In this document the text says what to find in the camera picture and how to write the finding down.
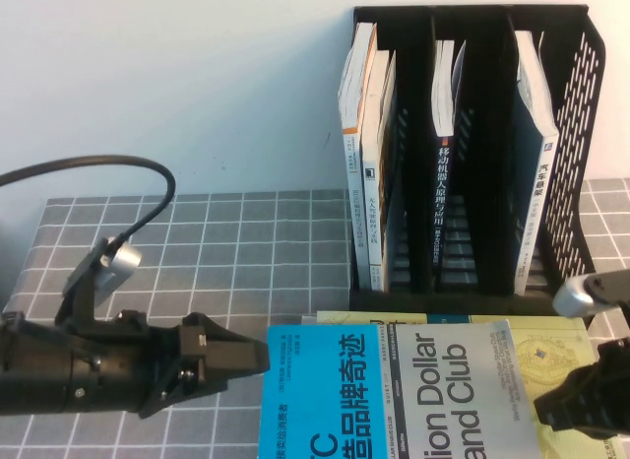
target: book spine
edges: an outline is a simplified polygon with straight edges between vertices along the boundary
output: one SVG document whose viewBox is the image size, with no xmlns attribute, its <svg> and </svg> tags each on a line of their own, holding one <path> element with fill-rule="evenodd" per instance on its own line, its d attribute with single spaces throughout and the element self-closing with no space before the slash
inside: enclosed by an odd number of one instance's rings
<svg viewBox="0 0 630 459">
<path fill-rule="evenodd" d="M 367 231 L 365 224 L 365 200 L 363 198 L 363 179 L 361 178 L 360 135 L 358 132 L 344 134 L 346 152 L 347 189 L 350 197 L 352 235 L 358 284 L 362 290 L 370 290 L 370 265 L 367 249 Z"/>
<path fill-rule="evenodd" d="M 536 167 L 534 187 L 530 198 L 528 216 L 525 220 L 521 250 L 517 259 L 516 274 L 514 277 L 514 293 L 524 295 L 528 284 L 528 275 L 532 265 L 532 257 L 536 248 L 536 238 L 540 227 L 540 218 L 544 209 L 544 201 L 549 185 L 549 177 L 553 169 L 553 159 L 558 142 L 558 136 L 551 137 L 542 142 L 540 157 Z"/>
<path fill-rule="evenodd" d="M 446 207 L 453 162 L 452 137 L 440 137 L 436 152 L 435 192 L 433 194 L 433 271 L 439 284 L 444 257 L 446 233 Z"/>
<path fill-rule="evenodd" d="M 380 170 L 378 163 L 363 161 L 363 190 L 367 220 L 367 251 L 370 260 L 372 290 L 383 292 L 383 254 L 381 229 Z"/>
</svg>

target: gray checkered tablecloth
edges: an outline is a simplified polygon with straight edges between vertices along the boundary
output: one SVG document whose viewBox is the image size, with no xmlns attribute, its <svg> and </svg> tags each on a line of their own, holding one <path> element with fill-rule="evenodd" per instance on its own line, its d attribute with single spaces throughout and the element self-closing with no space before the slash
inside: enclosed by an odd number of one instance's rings
<svg viewBox="0 0 630 459">
<path fill-rule="evenodd" d="M 581 221 L 600 271 L 630 266 L 630 180 L 592 180 Z M 70 272 L 101 236 L 116 235 L 159 197 L 50 200 L 8 308 L 50 322 Z M 97 309 L 147 311 L 171 326 L 201 311 L 265 339 L 270 324 L 347 309 L 351 238 L 343 190 L 180 195 L 132 243 L 141 268 Z M 619 311 L 600 315 L 594 346 L 630 335 Z M 0 418 L 0 459 L 254 459 L 262 377 L 173 406 L 148 420 L 122 413 Z M 624 439 L 626 451 L 630 441 Z"/>
</svg>

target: black magazine file holder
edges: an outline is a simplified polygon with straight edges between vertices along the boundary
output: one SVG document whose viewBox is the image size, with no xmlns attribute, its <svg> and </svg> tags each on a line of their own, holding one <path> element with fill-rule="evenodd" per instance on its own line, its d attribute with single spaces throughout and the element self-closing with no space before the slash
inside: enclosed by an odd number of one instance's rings
<svg viewBox="0 0 630 459">
<path fill-rule="evenodd" d="M 594 271 L 579 219 L 580 188 L 604 68 L 603 42 L 580 5 L 395 6 L 356 8 L 354 20 L 375 22 L 382 49 L 398 55 L 400 106 L 409 111 L 404 187 L 409 240 L 409 293 L 361 292 L 352 257 L 350 309 L 440 313 L 554 314 L 551 300 L 564 280 Z M 514 30 L 542 37 L 540 56 L 549 84 L 558 152 L 542 215 L 537 247 L 546 292 L 520 297 L 513 292 L 514 228 L 507 215 L 505 178 L 518 52 Z M 475 126 L 466 163 L 456 163 L 455 188 L 464 195 L 471 232 L 477 287 L 474 293 L 433 291 L 430 264 L 430 193 L 433 151 L 421 145 L 431 131 L 430 80 L 435 38 L 467 40 L 467 58 L 476 56 L 474 79 L 463 79 L 462 103 L 475 108 Z M 479 89 L 489 93 L 480 94 Z"/>
</svg>

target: robotic arm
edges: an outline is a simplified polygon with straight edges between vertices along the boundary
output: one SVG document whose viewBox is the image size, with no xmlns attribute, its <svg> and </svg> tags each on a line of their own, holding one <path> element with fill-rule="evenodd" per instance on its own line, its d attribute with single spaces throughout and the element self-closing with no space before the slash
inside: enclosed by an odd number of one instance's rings
<svg viewBox="0 0 630 459">
<path fill-rule="evenodd" d="M 127 164 L 154 169 L 168 182 L 157 207 L 128 230 L 101 240 L 63 290 L 54 326 L 21 312 L 0 315 L 0 415 L 128 411 L 147 418 L 175 403 L 227 389 L 229 379 L 269 369 L 263 342 L 232 333 L 201 313 L 173 328 L 123 310 L 95 320 L 95 304 L 127 280 L 141 254 L 128 238 L 165 208 L 174 177 L 144 159 L 99 156 L 57 161 L 0 175 L 0 186 L 57 169 Z"/>
<path fill-rule="evenodd" d="M 621 306 L 630 319 L 630 270 L 569 279 L 553 307 L 584 317 Z M 598 347 L 599 361 L 573 370 L 556 389 L 535 400 L 540 421 L 553 430 L 577 429 L 594 439 L 630 432 L 630 338 Z"/>
</svg>

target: cable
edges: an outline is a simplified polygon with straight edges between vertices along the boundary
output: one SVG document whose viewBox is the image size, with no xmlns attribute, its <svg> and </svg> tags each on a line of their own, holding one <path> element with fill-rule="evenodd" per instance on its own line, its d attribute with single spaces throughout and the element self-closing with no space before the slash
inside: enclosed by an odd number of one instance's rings
<svg viewBox="0 0 630 459">
<path fill-rule="evenodd" d="M 53 171 L 68 170 L 70 168 L 79 168 L 82 166 L 97 166 L 97 165 L 128 165 L 138 166 L 142 168 L 148 168 L 156 171 L 164 177 L 166 180 L 166 193 L 159 202 L 159 204 L 149 211 L 143 218 L 134 223 L 130 228 L 121 232 L 112 240 L 108 246 L 108 251 L 115 252 L 120 246 L 129 240 L 137 230 L 146 225 L 149 221 L 155 218 L 161 213 L 168 203 L 170 203 L 175 195 L 175 177 L 162 164 L 150 161 L 149 159 L 143 159 L 141 157 L 132 156 L 86 156 L 86 157 L 73 157 L 71 159 L 62 159 L 59 161 L 46 162 L 44 164 L 37 164 L 20 168 L 19 170 L 10 171 L 3 175 L 0 175 L 0 187 L 15 183 L 17 181 L 26 180 L 34 176 L 44 175 Z"/>
</svg>

